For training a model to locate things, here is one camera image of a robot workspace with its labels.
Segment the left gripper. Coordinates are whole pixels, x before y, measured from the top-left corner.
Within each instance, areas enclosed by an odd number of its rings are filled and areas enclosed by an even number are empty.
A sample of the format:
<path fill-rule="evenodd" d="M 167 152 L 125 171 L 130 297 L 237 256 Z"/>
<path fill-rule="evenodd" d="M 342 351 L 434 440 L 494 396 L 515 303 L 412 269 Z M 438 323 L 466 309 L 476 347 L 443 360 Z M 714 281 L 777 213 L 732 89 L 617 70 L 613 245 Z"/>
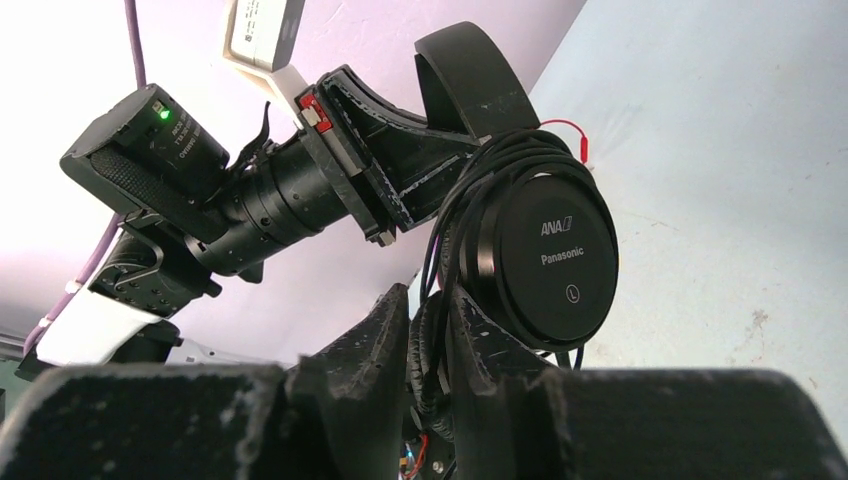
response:
<path fill-rule="evenodd" d="M 432 218 L 480 146 L 395 107 L 347 65 L 303 87 L 294 105 L 306 154 L 365 239 L 381 247 Z"/>

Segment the red headphones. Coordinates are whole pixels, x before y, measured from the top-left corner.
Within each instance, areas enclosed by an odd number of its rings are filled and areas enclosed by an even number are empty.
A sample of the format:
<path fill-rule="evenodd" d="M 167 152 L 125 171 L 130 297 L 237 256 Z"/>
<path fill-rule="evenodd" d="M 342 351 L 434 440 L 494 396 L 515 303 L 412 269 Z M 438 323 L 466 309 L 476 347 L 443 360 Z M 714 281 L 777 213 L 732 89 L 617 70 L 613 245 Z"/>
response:
<path fill-rule="evenodd" d="M 591 145 L 588 134 L 577 122 L 564 118 L 542 120 L 540 128 L 561 137 L 571 148 L 577 159 L 591 169 Z"/>

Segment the small black foam headphones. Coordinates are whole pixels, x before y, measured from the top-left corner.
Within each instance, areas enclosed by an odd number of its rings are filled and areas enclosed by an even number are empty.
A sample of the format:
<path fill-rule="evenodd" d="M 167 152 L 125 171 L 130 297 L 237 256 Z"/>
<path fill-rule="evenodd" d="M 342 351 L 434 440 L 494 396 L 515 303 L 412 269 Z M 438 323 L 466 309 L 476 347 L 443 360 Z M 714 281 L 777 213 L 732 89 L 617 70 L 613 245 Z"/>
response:
<path fill-rule="evenodd" d="M 428 124 L 475 141 L 437 210 L 408 353 L 421 428 L 452 440 L 443 381 L 453 296 L 534 351 L 577 352 L 608 316 L 620 256 L 586 151 L 547 130 L 494 41 L 460 22 L 415 51 Z"/>

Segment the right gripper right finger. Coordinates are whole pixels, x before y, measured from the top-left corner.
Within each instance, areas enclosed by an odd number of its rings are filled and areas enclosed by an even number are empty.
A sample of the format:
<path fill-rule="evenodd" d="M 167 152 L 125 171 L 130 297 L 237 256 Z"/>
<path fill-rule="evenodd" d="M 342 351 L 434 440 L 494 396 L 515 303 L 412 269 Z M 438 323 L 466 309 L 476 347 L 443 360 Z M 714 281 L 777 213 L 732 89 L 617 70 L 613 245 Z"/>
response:
<path fill-rule="evenodd" d="M 763 369 L 563 370 L 451 296 L 461 479 L 843 479 L 812 399 Z"/>

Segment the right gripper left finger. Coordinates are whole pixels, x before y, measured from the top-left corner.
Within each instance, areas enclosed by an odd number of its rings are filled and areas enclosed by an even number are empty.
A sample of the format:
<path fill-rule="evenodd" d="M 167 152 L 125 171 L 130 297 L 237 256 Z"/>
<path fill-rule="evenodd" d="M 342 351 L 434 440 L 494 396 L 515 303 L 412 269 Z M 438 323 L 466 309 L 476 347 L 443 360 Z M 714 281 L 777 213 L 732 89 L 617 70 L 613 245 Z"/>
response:
<path fill-rule="evenodd" d="M 1 430 L 5 479 L 394 479 L 408 293 L 292 368 L 109 364 L 44 372 Z"/>

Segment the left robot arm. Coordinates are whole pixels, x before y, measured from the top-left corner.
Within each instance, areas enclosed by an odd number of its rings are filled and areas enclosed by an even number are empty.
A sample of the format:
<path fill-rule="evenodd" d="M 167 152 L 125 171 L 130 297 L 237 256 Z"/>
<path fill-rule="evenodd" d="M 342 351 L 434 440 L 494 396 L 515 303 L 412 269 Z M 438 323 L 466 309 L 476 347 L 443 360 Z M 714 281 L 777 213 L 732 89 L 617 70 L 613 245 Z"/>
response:
<path fill-rule="evenodd" d="M 387 246 L 432 218 L 483 139 L 502 129 L 493 96 L 421 66 L 425 112 L 399 109 L 349 67 L 295 98 L 303 128 L 259 134 L 231 159 L 162 87 L 151 84 L 95 119 L 61 158 L 63 172 L 118 217 L 114 250 L 64 311 L 82 348 L 53 360 L 47 329 L 17 369 L 164 362 L 172 317 L 219 295 L 217 276 L 258 283 L 265 261 L 350 217 Z"/>

